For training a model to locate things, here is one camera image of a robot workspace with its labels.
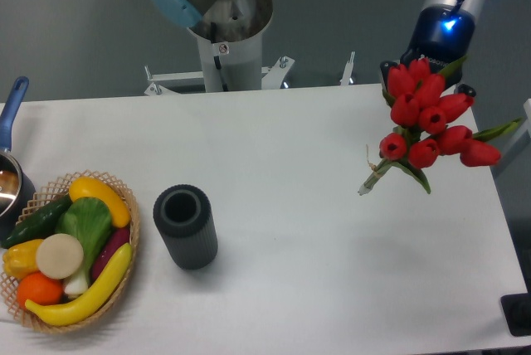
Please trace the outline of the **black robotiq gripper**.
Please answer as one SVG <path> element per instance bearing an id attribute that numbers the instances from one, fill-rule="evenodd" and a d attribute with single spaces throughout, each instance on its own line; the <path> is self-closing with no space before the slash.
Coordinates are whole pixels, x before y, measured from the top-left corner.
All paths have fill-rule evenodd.
<path id="1" fill-rule="evenodd" d="M 469 14 L 452 14 L 447 7 L 428 7 L 421 12 L 400 62 L 409 66 L 412 61 L 426 57 L 431 71 L 439 73 L 448 64 L 467 54 L 474 32 L 475 22 Z M 389 71 L 394 66 L 395 61 L 382 61 L 379 64 L 379 77 L 384 91 L 387 91 Z M 472 98 L 477 95 L 476 90 L 465 83 L 458 84 L 455 93 Z"/>

